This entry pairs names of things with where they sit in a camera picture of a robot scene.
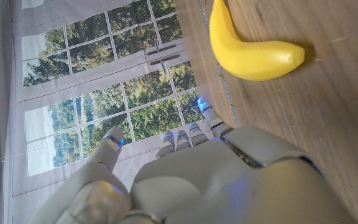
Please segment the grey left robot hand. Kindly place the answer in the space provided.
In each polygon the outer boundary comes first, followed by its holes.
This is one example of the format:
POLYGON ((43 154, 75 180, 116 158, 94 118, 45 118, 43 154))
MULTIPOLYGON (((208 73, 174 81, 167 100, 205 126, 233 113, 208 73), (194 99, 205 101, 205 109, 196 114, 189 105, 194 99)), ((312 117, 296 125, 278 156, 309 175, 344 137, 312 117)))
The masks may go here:
POLYGON ((33 223, 355 223, 311 158, 252 126, 232 128, 203 97, 209 124, 164 134, 127 189, 113 174, 124 144, 111 128, 33 223))

